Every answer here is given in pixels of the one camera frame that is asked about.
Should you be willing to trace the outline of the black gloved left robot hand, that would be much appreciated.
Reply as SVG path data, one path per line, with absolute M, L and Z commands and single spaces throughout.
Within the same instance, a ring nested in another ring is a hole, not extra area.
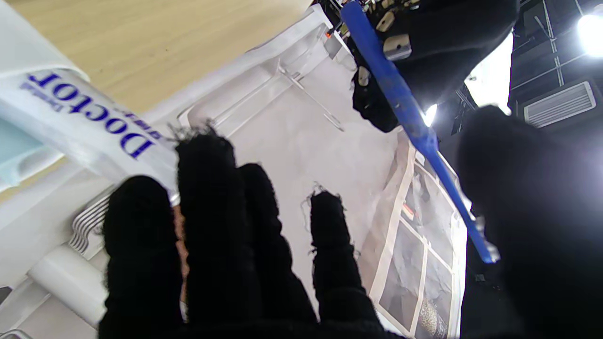
M 377 0 L 366 11 L 421 110 L 446 100 L 510 34 L 518 0 Z

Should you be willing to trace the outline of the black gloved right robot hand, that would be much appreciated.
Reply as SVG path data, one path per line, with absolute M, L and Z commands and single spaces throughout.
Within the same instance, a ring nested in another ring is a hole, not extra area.
M 261 165 L 238 167 L 232 144 L 211 127 L 176 150 L 187 277 L 166 189 L 128 178 L 104 217 L 100 339 L 398 338 L 362 286 L 340 197 L 310 199 L 316 314 Z M 602 164 L 490 105 L 461 131 L 457 158 L 523 325 L 495 338 L 600 339 Z

